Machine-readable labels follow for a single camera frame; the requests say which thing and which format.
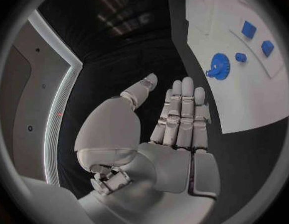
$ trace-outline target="dark floor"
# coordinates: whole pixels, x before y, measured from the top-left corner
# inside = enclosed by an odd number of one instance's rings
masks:
[[[210,87],[186,45],[188,27],[181,12],[185,10],[184,0],[168,0],[171,21],[167,0],[108,1],[109,5],[104,0],[47,0],[40,7],[43,16],[84,62],[59,135],[61,185],[77,198],[92,190],[91,175],[80,167],[73,148],[84,120],[101,102],[147,74],[156,73],[159,79],[156,90],[136,111],[142,122],[141,142],[148,141],[166,90],[174,80],[190,75],[195,86],[205,88],[210,103],[209,151],[218,162],[222,189],[207,223],[221,223],[263,185],[281,150],[288,120],[222,134]]]

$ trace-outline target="blue block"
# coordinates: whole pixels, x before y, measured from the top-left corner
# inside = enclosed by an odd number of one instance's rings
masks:
[[[256,27],[253,26],[251,23],[249,23],[248,21],[244,22],[244,25],[243,25],[243,28],[242,28],[242,33],[246,37],[252,39],[254,37],[254,35],[255,35],[256,30],[257,30]]]
[[[262,43],[262,50],[264,54],[269,57],[271,52],[273,51],[274,45],[270,41],[264,41]]]
[[[236,53],[235,58],[236,58],[236,61],[239,61],[239,62],[246,62],[246,59],[247,59],[246,55],[243,53]]]

